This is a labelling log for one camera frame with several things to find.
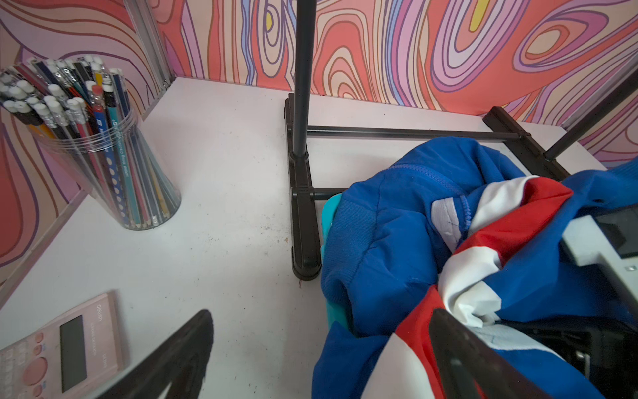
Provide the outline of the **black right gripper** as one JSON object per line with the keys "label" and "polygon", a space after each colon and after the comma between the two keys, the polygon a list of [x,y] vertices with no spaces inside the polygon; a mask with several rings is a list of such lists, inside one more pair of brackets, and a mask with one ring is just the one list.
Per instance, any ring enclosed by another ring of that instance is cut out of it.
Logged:
{"label": "black right gripper", "polygon": [[562,317],[509,327],[549,347],[606,398],[637,397],[637,328],[614,319]]}

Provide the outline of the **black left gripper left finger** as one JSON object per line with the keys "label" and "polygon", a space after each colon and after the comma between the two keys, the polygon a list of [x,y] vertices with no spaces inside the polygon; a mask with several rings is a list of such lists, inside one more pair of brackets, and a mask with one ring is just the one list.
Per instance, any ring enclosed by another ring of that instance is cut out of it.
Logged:
{"label": "black left gripper left finger", "polygon": [[101,397],[197,398],[213,344],[214,321],[202,309]]}

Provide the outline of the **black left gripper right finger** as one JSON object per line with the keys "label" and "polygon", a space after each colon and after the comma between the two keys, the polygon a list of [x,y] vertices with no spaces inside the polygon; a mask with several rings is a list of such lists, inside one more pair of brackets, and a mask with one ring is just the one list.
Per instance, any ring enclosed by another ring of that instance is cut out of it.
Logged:
{"label": "black left gripper right finger", "polygon": [[548,398],[444,309],[430,320],[430,339],[447,398]]}

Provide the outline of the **blue white red jacket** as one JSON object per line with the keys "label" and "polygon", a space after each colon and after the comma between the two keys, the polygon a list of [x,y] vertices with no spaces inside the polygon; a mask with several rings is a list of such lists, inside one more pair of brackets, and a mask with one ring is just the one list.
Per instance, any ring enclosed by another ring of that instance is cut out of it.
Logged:
{"label": "blue white red jacket", "polygon": [[321,286],[350,304],[313,373],[315,398],[442,398],[430,320],[444,309],[554,398],[601,392],[549,347],[505,323],[560,316],[630,323],[604,274],[563,252],[578,216],[634,205],[637,164],[563,181],[527,176],[466,138],[436,138],[342,194]]}

